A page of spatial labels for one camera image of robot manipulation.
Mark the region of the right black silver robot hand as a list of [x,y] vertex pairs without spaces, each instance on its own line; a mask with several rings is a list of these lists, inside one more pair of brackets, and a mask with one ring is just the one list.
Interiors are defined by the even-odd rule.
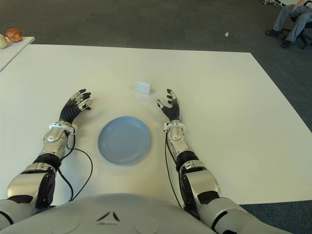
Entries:
[[180,118],[180,106],[178,102],[178,98],[175,95],[174,91],[171,89],[167,89],[167,99],[168,104],[170,106],[166,106],[161,102],[160,99],[156,100],[156,104],[158,108],[160,108],[163,114],[169,119],[169,121],[179,120]]

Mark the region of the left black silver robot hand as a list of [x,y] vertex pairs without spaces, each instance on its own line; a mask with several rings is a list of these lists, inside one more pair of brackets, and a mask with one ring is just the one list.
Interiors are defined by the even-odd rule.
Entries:
[[62,108],[59,121],[73,123],[74,119],[84,110],[91,110],[91,92],[81,89],[74,93]]

